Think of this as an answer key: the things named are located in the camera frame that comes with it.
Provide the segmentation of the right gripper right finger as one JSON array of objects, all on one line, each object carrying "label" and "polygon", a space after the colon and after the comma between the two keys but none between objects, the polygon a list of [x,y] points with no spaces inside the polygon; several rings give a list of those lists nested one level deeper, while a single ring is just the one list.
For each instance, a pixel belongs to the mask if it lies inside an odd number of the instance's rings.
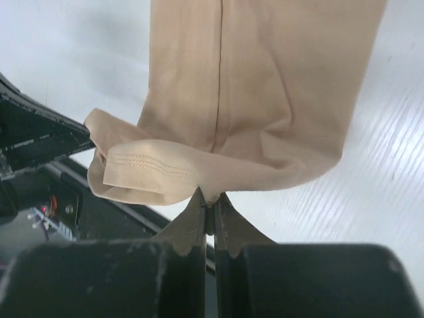
[{"label": "right gripper right finger", "polygon": [[278,244],[222,194],[213,206],[220,317],[422,317],[403,265],[377,244]]}]

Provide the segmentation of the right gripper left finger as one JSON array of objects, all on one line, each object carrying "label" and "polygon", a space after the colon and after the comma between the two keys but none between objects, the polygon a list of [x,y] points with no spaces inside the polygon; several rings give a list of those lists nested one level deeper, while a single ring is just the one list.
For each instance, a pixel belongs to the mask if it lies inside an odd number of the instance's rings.
[{"label": "right gripper left finger", "polygon": [[2,317],[203,317],[205,199],[152,238],[40,244],[1,278]]}]

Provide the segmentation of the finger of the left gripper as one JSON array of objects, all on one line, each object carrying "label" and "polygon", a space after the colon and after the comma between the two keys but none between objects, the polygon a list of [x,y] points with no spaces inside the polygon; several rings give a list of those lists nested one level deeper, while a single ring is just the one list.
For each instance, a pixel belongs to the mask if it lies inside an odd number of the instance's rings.
[{"label": "finger of the left gripper", "polygon": [[1,76],[1,180],[93,147],[83,124],[40,104]]}]

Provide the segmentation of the beige t shirt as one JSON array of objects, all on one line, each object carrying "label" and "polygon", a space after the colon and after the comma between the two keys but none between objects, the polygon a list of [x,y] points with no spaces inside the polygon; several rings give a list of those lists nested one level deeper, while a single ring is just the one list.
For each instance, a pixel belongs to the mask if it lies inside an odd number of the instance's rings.
[{"label": "beige t shirt", "polygon": [[270,191],[341,159],[385,1],[153,1],[137,125],[94,109],[92,192],[171,205]]}]

